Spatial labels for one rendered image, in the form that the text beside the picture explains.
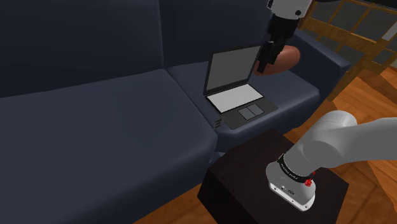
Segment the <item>black open laptop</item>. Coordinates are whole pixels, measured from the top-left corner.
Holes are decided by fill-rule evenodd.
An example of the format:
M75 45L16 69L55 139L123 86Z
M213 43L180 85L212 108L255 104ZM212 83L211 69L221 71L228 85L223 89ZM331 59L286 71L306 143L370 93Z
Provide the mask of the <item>black open laptop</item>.
M231 129L278 109L249 84L259 51L259 45L248 45L216 50L211 55L203 96Z

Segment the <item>brown oval ball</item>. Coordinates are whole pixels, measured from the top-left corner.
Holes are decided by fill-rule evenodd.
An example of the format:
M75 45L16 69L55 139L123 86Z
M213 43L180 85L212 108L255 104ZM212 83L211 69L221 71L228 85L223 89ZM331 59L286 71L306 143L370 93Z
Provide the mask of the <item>brown oval ball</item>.
M300 60L300 51L295 46L286 45L280 54L277 56L274 64L267 64L264 72L258 72L259 62L256 61L254 65L253 74L258 76L268 76L277 73L281 73L288 69L291 69L298 64Z

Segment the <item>wooden frame shelf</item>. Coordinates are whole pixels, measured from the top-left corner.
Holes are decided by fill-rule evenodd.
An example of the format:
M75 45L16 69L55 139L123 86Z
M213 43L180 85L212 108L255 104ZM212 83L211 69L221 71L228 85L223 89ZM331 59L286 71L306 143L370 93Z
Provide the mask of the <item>wooden frame shelf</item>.
M337 13L345 3L352 3L366 8L352 29L348 31L331 25L332 20L337 16ZM345 73L344 77L339 81L332 93L329 94L327 97L329 101L334 100L334 98L336 98L336 96L340 94L343 89L347 87L360 72L362 72L362 70L367 69L375 74L381 74L397 60L397 51L387 48L387 45L397 38L397 21L388 27L387 31L376 41L360 36L354 32L371 11L380 10L397 15L397 10L387 9L386 7L379 6L376 3L364 3L358 0L341 0L328 21L322 22L312 17L312 13L316 6L316 2L311 3L306 16L301 19L298 28L300 30L307 29L316 33L318 35L318 39L325 37L336 41L338 43L335 50L336 52L338 52L343 46L348 46L364 54L352 69Z

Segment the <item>dark blue sofa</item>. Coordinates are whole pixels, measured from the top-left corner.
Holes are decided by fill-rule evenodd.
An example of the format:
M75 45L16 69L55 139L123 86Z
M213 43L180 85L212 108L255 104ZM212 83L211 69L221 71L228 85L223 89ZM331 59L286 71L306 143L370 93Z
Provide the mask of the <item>dark blue sofa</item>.
M267 1L0 0L0 224L131 224L306 121L349 62L302 31L296 66L249 79L260 116L203 95L214 51L268 39Z

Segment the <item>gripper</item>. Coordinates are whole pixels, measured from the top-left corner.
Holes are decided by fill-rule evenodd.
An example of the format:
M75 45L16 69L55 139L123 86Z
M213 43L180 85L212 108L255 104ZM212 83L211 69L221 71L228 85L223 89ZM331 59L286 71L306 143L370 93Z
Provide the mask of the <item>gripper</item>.
M267 64L274 65L287 39L292 37L297 25L298 19L287 19L275 14L272 15L267 29L270 40L263 44L257 57L259 62L257 71L259 73L264 72Z

